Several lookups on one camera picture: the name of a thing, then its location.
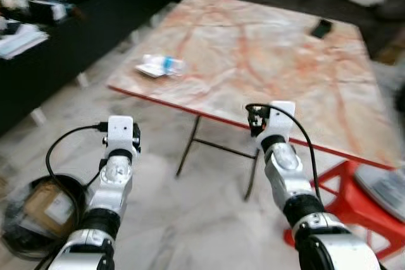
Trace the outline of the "black metal table leg frame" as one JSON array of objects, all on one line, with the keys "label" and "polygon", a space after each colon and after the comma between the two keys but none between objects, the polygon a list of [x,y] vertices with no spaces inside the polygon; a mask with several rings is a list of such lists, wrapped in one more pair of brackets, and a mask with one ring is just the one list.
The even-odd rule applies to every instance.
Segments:
[{"label": "black metal table leg frame", "polygon": [[260,149],[255,149],[255,152],[253,152],[252,154],[247,154],[246,152],[241,152],[239,150],[231,149],[231,148],[225,147],[223,145],[218,145],[218,144],[208,141],[208,140],[203,140],[203,139],[197,138],[196,135],[197,135],[197,131],[199,131],[199,125],[200,125],[202,118],[203,118],[202,116],[195,116],[193,128],[192,128],[190,137],[186,143],[182,157],[180,158],[180,165],[178,166],[178,168],[176,170],[175,177],[179,178],[180,174],[182,174],[182,171],[183,171],[185,163],[186,163],[186,157],[188,157],[188,155],[190,154],[190,149],[193,147],[194,144],[205,145],[205,146],[208,146],[208,147],[211,147],[214,149],[231,152],[231,154],[235,154],[240,157],[249,158],[252,160],[251,168],[249,169],[251,171],[251,174],[249,174],[247,190],[245,192],[245,195],[243,196],[243,201],[248,202],[249,199],[251,198],[252,193],[254,192],[254,183],[255,183],[256,174],[257,174],[258,160],[259,160],[259,155],[261,152]]}]

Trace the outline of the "black and white panda plush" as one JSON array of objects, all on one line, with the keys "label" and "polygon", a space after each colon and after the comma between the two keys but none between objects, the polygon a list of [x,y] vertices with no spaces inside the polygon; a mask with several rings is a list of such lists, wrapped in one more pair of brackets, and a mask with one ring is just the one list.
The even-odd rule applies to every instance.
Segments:
[{"label": "black and white panda plush", "polygon": [[0,0],[0,15],[9,16],[14,12],[28,13],[30,0]]}]

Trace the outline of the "black phone stand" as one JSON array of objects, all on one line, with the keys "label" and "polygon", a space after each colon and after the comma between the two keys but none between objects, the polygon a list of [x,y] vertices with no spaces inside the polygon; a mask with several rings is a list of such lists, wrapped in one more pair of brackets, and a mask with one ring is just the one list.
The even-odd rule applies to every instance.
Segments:
[{"label": "black phone stand", "polygon": [[332,32],[333,28],[333,22],[327,19],[320,19],[318,21],[318,24],[313,27],[313,29],[310,31],[310,35],[313,38],[317,39],[323,39],[328,35],[330,32]]}]

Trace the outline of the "white paper stack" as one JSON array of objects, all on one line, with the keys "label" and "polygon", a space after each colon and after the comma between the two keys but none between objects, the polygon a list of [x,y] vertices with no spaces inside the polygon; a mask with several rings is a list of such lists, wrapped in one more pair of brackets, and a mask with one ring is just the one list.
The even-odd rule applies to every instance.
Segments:
[{"label": "white paper stack", "polygon": [[37,25],[21,23],[14,35],[0,35],[0,58],[12,59],[48,38]]}]

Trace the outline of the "clear plastic water bottle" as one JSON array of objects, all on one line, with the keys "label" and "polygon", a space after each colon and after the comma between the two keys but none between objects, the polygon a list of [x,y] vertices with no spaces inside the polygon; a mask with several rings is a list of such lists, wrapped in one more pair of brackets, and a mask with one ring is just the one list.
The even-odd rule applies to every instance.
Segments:
[{"label": "clear plastic water bottle", "polygon": [[180,75],[180,72],[185,68],[185,61],[177,59],[170,56],[165,56],[165,67],[167,68],[168,74],[170,75]]}]

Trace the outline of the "red plastic stool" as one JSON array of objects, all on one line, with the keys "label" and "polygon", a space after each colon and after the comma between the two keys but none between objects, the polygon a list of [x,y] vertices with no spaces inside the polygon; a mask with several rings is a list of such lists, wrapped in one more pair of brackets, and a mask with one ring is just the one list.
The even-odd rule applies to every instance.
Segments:
[{"label": "red plastic stool", "polygon": [[310,183],[301,165],[282,181],[273,181],[273,199],[290,228],[285,240],[295,247],[301,270],[385,270],[384,259],[402,252],[405,224],[361,186],[366,169],[344,161],[324,174],[339,179],[335,200],[316,197],[320,183]]}]

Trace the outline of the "black and white small box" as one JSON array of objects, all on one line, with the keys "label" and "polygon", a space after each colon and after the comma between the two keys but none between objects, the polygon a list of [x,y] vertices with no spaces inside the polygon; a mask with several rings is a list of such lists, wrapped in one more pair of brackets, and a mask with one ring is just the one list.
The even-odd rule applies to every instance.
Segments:
[{"label": "black and white small box", "polygon": [[58,1],[30,0],[28,10],[35,23],[57,23],[67,16],[66,6]]}]

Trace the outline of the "grey table fan black grille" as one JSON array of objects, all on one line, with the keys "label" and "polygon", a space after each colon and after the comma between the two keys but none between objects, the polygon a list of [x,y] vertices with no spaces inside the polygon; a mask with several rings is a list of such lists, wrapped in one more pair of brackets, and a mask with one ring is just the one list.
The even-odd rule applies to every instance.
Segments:
[{"label": "grey table fan black grille", "polygon": [[360,165],[354,180],[379,206],[400,221],[405,220],[405,181],[395,171]]}]

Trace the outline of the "brown printed carton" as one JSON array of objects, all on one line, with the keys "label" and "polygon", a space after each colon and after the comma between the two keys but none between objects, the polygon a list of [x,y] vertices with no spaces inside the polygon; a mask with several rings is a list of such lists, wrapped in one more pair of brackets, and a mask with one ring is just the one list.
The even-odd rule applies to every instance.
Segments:
[{"label": "brown printed carton", "polygon": [[403,53],[405,53],[405,28],[402,28],[402,30],[377,53],[374,60],[382,64],[393,66],[399,62]]}]

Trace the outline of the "black low cabinet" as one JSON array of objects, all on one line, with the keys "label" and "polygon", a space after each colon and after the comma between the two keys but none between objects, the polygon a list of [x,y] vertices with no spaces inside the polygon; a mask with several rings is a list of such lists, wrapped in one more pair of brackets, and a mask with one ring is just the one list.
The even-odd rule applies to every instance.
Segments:
[{"label": "black low cabinet", "polygon": [[46,41],[12,59],[0,58],[0,136],[177,1],[83,0],[79,15],[50,27]]}]

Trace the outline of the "white paper packet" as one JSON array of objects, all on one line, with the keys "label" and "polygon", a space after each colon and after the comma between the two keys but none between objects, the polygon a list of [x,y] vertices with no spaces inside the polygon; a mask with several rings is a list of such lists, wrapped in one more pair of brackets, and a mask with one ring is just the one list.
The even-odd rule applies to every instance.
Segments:
[{"label": "white paper packet", "polygon": [[163,77],[168,74],[164,56],[143,55],[141,62],[135,66],[135,69],[152,78]]}]

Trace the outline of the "black round rubbish bin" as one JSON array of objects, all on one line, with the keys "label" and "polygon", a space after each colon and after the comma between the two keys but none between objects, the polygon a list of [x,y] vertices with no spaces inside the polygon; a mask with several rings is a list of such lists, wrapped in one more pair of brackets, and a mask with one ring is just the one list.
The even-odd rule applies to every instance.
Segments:
[{"label": "black round rubbish bin", "polygon": [[[24,261],[42,261],[53,250],[60,247],[73,229],[75,229],[75,216],[70,224],[69,233],[63,237],[56,237],[38,227],[24,212],[24,204],[34,189],[44,181],[53,181],[50,176],[43,176],[29,181],[23,186],[12,191],[8,197],[8,203],[3,210],[3,220],[0,220],[0,244],[6,247],[12,255]],[[62,185],[60,189],[69,196],[75,198],[79,209],[84,210],[87,200],[87,189],[78,178],[72,175],[56,174],[56,180]]]}]

